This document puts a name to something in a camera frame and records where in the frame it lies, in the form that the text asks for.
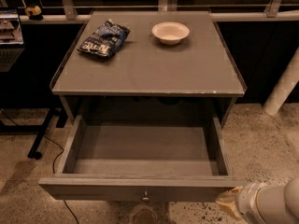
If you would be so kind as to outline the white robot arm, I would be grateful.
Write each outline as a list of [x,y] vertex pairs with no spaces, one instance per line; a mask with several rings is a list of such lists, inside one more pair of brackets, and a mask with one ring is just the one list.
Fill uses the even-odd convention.
[[[274,116],[299,82],[299,49],[263,105]],[[299,224],[299,178],[284,186],[251,182],[219,194],[215,203],[232,218],[249,224]]]

